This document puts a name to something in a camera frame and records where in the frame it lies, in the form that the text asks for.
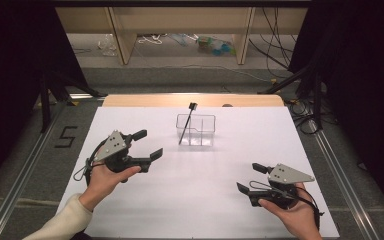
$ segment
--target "human hand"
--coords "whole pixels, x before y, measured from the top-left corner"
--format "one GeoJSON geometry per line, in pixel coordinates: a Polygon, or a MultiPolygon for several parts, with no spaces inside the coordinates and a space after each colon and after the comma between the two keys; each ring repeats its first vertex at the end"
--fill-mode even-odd
{"type": "Polygon", "coordinates": [[[140,172],[140,169],[139,166],[134,166],[115,173],[103,163],[94,163],[89,186],[79,197],[80,203],[92,212],[105,197],[114,191],[118,183],[140,172]]]}
{"type": "MultiPolygon", "coordinates": [[[[311,197],[304,190],[302,190],[305,189],[303,183],[296,183],[295,186],[298,187],[298,196],[310,202],[312,201],[311,197]]],[[[295,237],[301,240],[322,239],[316,227],[313,208],[307,203],[298,201],[294,207],[288,210],[282,209],[276,204],[264,199],[258,200],[258,203],[269,212],[279,217],[286,229],[288,229],[288,231],[295,237]]]]}

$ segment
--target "white table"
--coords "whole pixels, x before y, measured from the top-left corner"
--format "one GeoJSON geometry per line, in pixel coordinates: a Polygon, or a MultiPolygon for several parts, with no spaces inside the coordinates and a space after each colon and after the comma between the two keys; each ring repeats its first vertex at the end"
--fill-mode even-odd
{"type": "MultiPolygon", "coordinates": [[[[159,148],[163,156],[148,173],[139,173],[118,186],[94,212],[86,230],[93,237],[140,239],[259,239],[291,237],[281,221],[252,207],[236,182],[267,183],[267,175],[252,169],[283,163],[314,176],[286,107],[200,107],[195,114],[216,116],[212,147],[179,146],[177,114],[185,107],[101,107],[97,110],[73,174],[113,130],[148,136],[134,142],[132,157],[148,157],[159,148]]],[[[70,179],[58,211],[85,181],[70,179]]],[[[320,232],[339,234],[317,180],[306,183],[321,212],[320,232]]]]}

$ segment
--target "clear plastic box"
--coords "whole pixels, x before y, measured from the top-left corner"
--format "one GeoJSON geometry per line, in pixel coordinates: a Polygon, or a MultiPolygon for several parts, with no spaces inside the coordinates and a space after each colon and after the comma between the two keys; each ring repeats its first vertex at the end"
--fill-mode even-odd
{"type": "Polygon", "coordinates": [[[213,146],[214,133],[216,131],[216,116],[192,114],[185,129],[188,116],[188,114],[177,115],[176,128],[179,144],[189,146],[213,146]]]}

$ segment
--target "white sleeve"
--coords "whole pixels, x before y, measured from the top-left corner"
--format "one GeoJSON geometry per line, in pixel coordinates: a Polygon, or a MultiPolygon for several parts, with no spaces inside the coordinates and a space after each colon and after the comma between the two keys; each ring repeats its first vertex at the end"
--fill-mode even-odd
{"type": "Polygon", "coordinates": [[[79,202],[80,195],[78,193],[71,196],[65,207],[55,217],[24,240],[70,239],[76,233],[84,230],[92,219],[92,212],[79,202]]]}

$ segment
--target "floor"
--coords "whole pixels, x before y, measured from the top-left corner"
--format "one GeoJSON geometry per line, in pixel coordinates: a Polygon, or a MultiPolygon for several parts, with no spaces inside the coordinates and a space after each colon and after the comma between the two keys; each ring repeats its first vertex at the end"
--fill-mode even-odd
{"type": "MultiPolygon", "coordinates": [[[[252,35],[251,40],[260,50],[270,50],[270,56],[278,63],[267,61],[266,56],[249,45],[244,65],[238,65],[235,56],[230,53],[215,56],[199,49],[193,39],[178,34],[159,36],[157,40],[151,40],[155,43],[147,40],[140,43],[139,40],[144,39],[139,37],[128,65],[120,65],[117,56],[108,56],[111,52],[103,55],[103,49],[99,46],[102,47],[106,41],[105,35],[68,36],[89,86],[105,93],[255,94],[267,90],[273,82],[281,81],[281,77],[291,75],[281,66],[288,64],[282,52],[264,41],[270,41],[271,36],[268,35],[252,35]]],[[[205,36],[231,41],[228,35],[205,36]]],[[[292,51],[296,36],[280,37],[282,47],[292,51]]],[[[285,101],[294,99],[297,85],[292,83],[277,94],[285,101]]],[[[83,92],[78,89],[68,90],[73,96],[82,97],[80,94],[83,92]]],[[[10,209],[11,214],[1,222],[3,228],[0,229],[0,239],[20,239],[55,214],[82,148],[82,141],[86,138],[96,108],[102,105],[102,99],[81,98],[74,103],[74,106],[64,103],[52,106],[54,121],[52,130],[46,136],[40,134],[40,103],[32,109],[24,134],[0,170],[2,206],[19,172],[25,169],[25,162],[32,163],[25,185],[10,209]],[[70,142],[61,138],[63,132],[73,136],[74,140],[70,142]],[[40,139],[44,144],[38,147],[40,139]]],[[[294,112],[302,111],[305,106],[304,103],[294,105],[291,115],[295,116],[294,112]]],[[[328,101],[324,102],[323,110],[330,111],[328,101]]],[[[306,134],[313,127],[309,122],[303,124],[302,129],[297,128],[297,132],[337,225],[340,239],[384,239],[384,197],[370,173],[357,166],[358,156],[340,123],[335,122],[334,114],[330,114],[324,118],[322,131],[306,134]]]]}

